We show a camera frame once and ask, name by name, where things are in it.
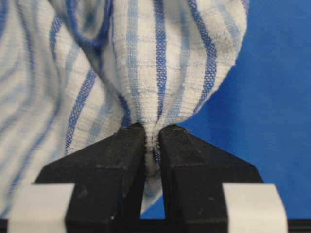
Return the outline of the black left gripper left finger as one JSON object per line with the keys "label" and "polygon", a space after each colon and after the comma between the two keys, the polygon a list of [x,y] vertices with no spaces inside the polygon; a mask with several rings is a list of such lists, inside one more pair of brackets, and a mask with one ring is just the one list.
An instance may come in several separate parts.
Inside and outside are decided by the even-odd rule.
{"label": "black left gripper left finger", "polygon": [[45,165],[35,184],[74,184],[69,233],[127,233],[139,221],[145,180],[145,130],[138,124]]}

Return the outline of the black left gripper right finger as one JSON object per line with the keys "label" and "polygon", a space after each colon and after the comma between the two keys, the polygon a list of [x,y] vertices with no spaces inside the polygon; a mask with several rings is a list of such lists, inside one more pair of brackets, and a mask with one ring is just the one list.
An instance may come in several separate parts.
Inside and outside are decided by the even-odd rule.
{"label": "black left gripper right finger", "polygon": [[256,167],[184,128],[159,132],[165,219],[174,233],[226,233],[223,183],[262,183]]}

